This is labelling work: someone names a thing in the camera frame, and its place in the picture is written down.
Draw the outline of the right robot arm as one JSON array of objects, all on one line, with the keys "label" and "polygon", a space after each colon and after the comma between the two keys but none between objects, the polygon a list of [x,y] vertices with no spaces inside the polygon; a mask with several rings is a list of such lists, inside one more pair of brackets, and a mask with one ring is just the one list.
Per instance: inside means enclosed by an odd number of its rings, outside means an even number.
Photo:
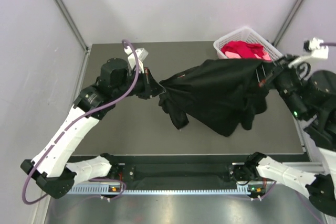
[{"label": "right robot arm", "polygon": [[246,180],[266,178],[277,181],[308,198],[320,212],[335,216],[335,73],[310,72],[307,61],[282,57],[265,65],[267,74],[261,88],[274,88],[309,137],[327,166],[324,174],[304,172],[255,152],[244,163]]}]

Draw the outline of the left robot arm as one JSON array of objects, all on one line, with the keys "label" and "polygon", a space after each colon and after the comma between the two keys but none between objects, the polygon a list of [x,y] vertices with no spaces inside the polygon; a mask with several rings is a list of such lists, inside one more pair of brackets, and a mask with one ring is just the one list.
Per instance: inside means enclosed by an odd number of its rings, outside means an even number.
[{"label": "left robot arm", "polygon": [[46,147],[33,159],[24,160],[21,169],[54,199],[91,179],[116,179],[119,168],[114,156],[101,154],[76,163],[69,159],[89,131],[123,98],[135,95],[147,100],[164,92],[165,88],[141,62],[130,67],[123,59],[109,59],[102,65],[95,83],[80,91]]}]

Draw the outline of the black t shirt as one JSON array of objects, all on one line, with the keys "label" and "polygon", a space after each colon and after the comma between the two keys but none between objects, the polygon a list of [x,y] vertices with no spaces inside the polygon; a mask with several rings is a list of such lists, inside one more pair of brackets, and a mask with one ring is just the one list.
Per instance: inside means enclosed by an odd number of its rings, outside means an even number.
[{"label": "black t shirt", "polygon": [[267,110],[269,92],[258,85],[265,76],[262,60],[206,60],[160,81],[166,92],[159,96],[159,106],[178,130],[191,116],[229,137],[239,125],[251,130],[255,116]]}]

